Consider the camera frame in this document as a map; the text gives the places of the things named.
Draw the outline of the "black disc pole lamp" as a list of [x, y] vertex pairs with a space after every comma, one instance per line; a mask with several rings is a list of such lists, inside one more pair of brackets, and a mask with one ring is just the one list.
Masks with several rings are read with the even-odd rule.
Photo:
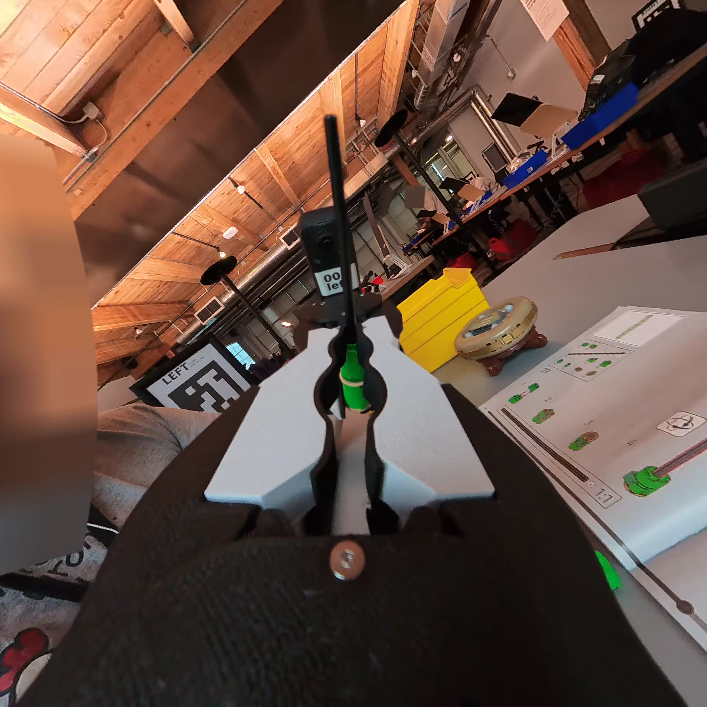
[[294, 353], [291, 348], [287, 345], [287, 342], [278, 334], [270, 321], [258, 310], [253, 307], [248, 299], [243, 295], [240, 289], [236, 286], [233, 280], [229, 277], [232, 270], [237, 266], [238, 261], [234, 256], [227, 256], [224, 258], [219, 258], [214, 262], [209, 268], [207, 268], [201, 275], [200, 283], [203, 286], [212, 286], [215, 283], [221, 281], [225, 283], [234, 294], [237, 301], [243, 306], [243, 308], [250, 313], [253, 317], [256, 317], [261, 325], [269, 331], [270, 335], [278, 344], [279, 351], [282, 356], [287, 360], [294, 358]]

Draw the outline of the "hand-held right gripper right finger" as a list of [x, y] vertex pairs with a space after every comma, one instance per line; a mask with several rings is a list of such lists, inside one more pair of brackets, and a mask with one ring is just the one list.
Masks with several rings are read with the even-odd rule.
[[396, 533], [416, 508], [492, 499], [443, 385], [402, 352], [386, 317], [362, 324], [359, 359], [372, 409], [364, 456], [370, 534]]

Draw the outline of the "grey desk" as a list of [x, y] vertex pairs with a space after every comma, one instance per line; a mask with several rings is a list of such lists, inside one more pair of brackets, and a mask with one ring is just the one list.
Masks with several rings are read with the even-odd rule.
[[[506, 363], [498, 377], [490, 377], [480, 364], [460, 358], [436, 371], [439, 380], [454, 384], [480, 408], [618, 307], [706, 313], [706, 239], [570, 260], [550, 260], [543, 252], [532, 256], [529, 263], [512, 267], [485, 292], [491, 304], [516, 295], [534, 300], [539, 308], [537, 327], [549, 342], [544, 349], [522, 353]], [[589, 533], [621, 574], [623, 588], [615, 597], [659, 666], [688, 705], [705, 706], [706, 649]]]

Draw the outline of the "tan brick pot model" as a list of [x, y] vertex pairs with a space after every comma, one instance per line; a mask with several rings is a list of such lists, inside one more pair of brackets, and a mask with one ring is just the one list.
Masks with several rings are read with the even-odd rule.
[[537, 331], [537, 316], [537, 305], [529, 298], [508, 298], [466, 323], [455, 338], [455, 351], [481, 363], [489, 376], [496, 377], [517, 352], [547, 345], [547, 338]]

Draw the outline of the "yellow plastic bin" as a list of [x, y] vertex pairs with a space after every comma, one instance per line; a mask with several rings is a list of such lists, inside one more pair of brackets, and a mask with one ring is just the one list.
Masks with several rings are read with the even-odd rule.
[[472, 270], [445, 268], [398, 305], [403, 352], [429, 373], [455, 358], [465, 324], [489, 307]]

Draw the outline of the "black white marker signboard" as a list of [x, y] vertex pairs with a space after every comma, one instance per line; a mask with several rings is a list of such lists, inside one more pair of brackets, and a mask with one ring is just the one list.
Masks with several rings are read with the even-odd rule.
[[214, 336], [187, 346], [130, 387], [145, 404], [223, 413], [258, 381]]

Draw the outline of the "building instruction booklet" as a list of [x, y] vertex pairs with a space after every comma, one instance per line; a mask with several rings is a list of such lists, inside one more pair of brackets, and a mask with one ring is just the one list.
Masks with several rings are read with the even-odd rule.
[[706, 314], [618, 307], [481, 406], [706, 648]]

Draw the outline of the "black rod with green bricks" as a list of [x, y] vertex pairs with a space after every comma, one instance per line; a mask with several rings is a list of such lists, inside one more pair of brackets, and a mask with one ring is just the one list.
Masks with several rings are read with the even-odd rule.
[[334, 223], [337, 230], [344, 307], [345, 345], [344, 359], [340, 367], [341, 389], [346, 407], [351, 411], [364, 412], [370, 409], [370, 403], [363, 393], [364, 372], [363, 366], [358, 360], [351, 233], [347, 219], [347, 205], [341, 171], [340, 139], [335, 115], [324, 116], [324, 133], [330, 169], [331, 196], [334, 207]]

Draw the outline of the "green round brick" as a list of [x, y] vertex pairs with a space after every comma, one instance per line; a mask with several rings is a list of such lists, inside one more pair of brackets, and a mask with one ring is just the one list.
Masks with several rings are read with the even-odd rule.
[[601, 569], [604, 573], [605, 579], [609, 585], [612, 592], [617, 591], [622, 588], [622, 579], [620, 578], [618, 572], [615, 570], [614, 566], [609, 562], [606, 556], [600, 552], [595, 551], [595, 556]]

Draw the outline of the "red bag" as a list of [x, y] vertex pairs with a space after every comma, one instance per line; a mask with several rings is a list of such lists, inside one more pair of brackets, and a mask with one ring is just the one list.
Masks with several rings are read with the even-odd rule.
[[665, 166], [666, 159], [659, 153], [644, 148], [633, 149], [603, 172], [589, 178], [583, 186], [583, 196], [590, 209], [630, 197], [656, 181]]

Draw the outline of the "white wall poster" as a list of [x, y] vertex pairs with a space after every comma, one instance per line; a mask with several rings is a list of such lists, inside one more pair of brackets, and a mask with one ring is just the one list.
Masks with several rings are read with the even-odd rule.
[[546, 41], [552, 39], [570, 14], [564, 1], [560, 0], [522, 0], [520, 3]]

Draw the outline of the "dark grey box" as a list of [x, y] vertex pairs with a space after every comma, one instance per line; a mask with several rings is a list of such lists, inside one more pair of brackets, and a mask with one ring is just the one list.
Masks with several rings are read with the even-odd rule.
[[646, 184], [638, 197], [662, 231], [706, 225], [706, 159]]

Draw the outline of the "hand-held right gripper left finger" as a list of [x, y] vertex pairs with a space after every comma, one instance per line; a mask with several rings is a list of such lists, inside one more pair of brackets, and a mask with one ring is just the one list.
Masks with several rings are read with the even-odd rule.
[[208, 501], [278, 510], [308, 535], [329, 535], [338, 462], [324, 391], [338, 329], [308, 333], [307, 347], [262, 383], [204, 491]]

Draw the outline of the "blue plastic bin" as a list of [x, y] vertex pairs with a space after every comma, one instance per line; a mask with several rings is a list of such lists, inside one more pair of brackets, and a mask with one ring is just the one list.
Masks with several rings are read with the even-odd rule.
[[539, 169], [541, 169], [548, 161], [548, 153], [542, 149], [536, 152], [534, 155], [528, 157], [524, 163], [503, 178], [501, 184], [507, 189], [513, 189], [519, 184], [522, 184], [532, 175], [535, 174]]
[[639, 87], [632, 82], [625, 84], [589, 113], [586, 119], [566, 132], [562, 137], [562, 142], [570, 150], [573, 150], [596, 137], [598, 133], [626, 114], [635, 105], [639, 92]]

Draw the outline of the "grey table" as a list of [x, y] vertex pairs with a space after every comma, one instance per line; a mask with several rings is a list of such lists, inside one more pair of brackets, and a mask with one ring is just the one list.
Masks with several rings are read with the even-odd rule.
[[610, 252], [624, 236], [644, 235], [654, 222], [639, 199], [632, 195], [572, 218], [543, 243], [551, 260], [570, 260]]

